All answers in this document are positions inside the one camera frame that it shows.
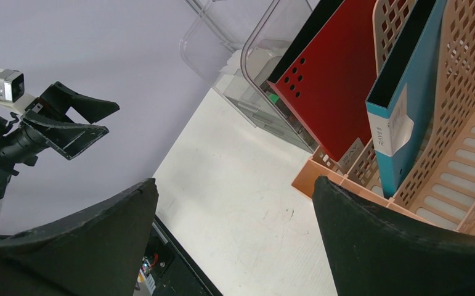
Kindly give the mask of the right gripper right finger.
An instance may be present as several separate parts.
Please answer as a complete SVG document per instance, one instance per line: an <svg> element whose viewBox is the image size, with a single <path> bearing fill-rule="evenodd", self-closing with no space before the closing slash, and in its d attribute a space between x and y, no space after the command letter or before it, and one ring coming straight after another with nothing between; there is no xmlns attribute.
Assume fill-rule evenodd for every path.
<svg viewBox="0 0 475 296"><path fill-rule="evenodd" d="M475 236L397 213L325 176L312 201L339 295L475 295Z"/></svg>

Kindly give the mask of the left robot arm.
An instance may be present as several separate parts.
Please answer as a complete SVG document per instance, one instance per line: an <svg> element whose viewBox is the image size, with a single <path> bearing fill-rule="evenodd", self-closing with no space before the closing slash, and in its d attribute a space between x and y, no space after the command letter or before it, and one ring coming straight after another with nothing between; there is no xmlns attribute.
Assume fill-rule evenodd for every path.
<svg viewBox="0 0 475 296"><path fill-rule="evenodd" d="M119 111L115 102L71 96L68 99L37 97L24 115L13 121L0 117L0 212L15 166L36 165L38 154L53 149L72 160L105 136L109 130L98 121Z"/></svg>

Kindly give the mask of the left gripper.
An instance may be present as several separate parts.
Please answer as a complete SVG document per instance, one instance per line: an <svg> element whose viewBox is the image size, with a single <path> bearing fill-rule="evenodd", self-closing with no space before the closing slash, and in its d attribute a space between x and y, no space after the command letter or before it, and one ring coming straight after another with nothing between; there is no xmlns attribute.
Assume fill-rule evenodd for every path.
<svg viewBox="0 0 475 296"><path fill-rule="evenodd" d="M22 115L9 112L13 118L8 123L19 122L18 128L5 136L0 157L12 163L35 166L38 154L48 147L67 160L72 160L109 133L105 126L87 125L70 121L66 113L70 108L78 112L88 123L97 123L119 111L116 102L95 99L79 94L56 81L40 96L42 109L38 113L28 111Z"/></svg>

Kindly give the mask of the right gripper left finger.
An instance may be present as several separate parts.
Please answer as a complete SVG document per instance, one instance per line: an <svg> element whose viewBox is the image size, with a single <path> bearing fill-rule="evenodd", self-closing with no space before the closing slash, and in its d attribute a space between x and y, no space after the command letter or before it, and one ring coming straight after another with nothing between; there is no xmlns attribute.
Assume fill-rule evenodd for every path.
<svg viewBox="0 0 475 296"><path fill-rule="evenodd" d="M158 203L153 178L0 239L0 295L132 295Z"/></svg>

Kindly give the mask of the teal blue folder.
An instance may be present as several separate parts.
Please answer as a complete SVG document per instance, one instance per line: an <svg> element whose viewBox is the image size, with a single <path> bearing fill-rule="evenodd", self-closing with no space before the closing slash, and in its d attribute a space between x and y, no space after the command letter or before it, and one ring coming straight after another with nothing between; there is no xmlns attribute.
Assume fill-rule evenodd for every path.
<svg viewBox="0 0 475 296"><path fill-rule="evenodd" d="M412 169L432 118L445 6L446 1L415 3L366 100L387 199Z"/></svg>

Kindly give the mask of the clear grey drawer organizer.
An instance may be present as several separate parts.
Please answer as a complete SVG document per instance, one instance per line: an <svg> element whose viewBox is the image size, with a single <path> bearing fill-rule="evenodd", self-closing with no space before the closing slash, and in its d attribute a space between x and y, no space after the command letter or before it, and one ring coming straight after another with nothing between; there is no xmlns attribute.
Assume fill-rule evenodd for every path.
<svg viewBox="0 0 475 296"><path fill-rule="evenodd" d="M189 1L183 61L253 126L305 151L317 143L267 83L312 12L308 1Z"/></svg>

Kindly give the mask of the peach plastic file rack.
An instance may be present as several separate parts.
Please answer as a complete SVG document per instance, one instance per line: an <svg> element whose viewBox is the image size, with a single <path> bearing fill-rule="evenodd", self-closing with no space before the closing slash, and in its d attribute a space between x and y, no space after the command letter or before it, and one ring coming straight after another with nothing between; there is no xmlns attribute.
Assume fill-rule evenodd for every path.
<svg viewBox="0 0 475 296"><path fill-rule="evenodd" d="M373 203L475 236L475 1L449 1L440 37L434 118L414 167L391 198L381 192L372 145L347 172L317 149L292 185L311 197L319 176Z"/></svg>

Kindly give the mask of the red folder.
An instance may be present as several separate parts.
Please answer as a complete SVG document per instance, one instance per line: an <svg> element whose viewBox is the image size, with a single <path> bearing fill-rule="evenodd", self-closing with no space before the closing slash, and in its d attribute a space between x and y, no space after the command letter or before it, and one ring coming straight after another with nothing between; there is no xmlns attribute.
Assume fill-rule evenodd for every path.
<svg viewBox="0 0 475 296"><path fill-rule="evenodd" d="M371 139L365 100L376 78L374 7L320 1L267 80L342 172Z"/></svg>

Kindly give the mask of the black highlighter green cap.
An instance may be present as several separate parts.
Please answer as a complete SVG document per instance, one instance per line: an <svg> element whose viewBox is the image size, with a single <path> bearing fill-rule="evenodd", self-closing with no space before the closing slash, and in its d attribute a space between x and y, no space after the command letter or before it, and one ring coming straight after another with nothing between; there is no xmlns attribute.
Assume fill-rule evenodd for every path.
<svg viewBox="0 0 475 296"><path fill-rule="evenodd" d="M272 103L274 103L274 104L279 100L279 98L280 98L280 97L279 97L278 95L276 95L276 94L269 94L269 99L270 99L270 101L271 101Z"/></svg>

